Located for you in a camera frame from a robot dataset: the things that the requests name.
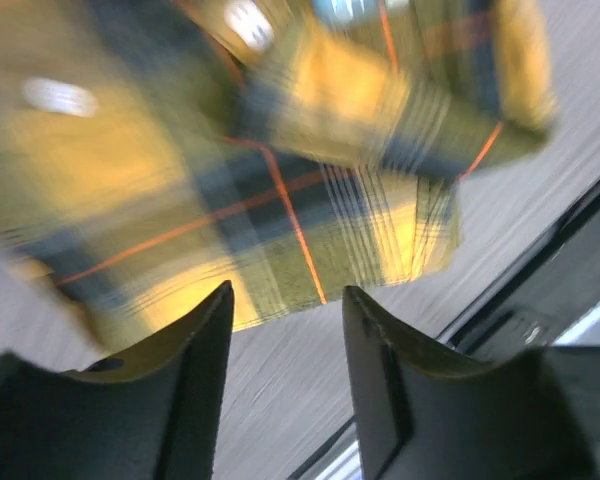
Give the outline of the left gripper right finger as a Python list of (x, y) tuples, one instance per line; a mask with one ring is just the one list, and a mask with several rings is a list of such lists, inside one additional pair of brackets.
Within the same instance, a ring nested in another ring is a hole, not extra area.
[(365, 478), (580, 479), (593, 472), (541, 351), (477, 361), (355, 286), (343, 292), (343, 330)]

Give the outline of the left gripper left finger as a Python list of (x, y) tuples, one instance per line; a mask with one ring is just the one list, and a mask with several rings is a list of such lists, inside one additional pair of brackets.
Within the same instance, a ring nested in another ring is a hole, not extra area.
[(208, 479), (234, 317), (221, 283), (83, 371), (0, 354), (0, 479)]

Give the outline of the yellow plaid long sleeve shirt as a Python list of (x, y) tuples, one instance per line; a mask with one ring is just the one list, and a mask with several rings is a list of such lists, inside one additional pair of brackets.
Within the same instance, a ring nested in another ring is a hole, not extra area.
[(535, 1), (0, 1), (0, 246), (124, 349), (446, 269), (555, 121)]

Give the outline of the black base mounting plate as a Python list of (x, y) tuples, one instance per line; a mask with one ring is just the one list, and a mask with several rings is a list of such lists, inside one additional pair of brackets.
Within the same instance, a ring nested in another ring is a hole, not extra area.
[[(432, 339), (484, 363), (541, 351), (600, 479), (600, 179)], [(354, 414), (294, 477), (367, 479)]]

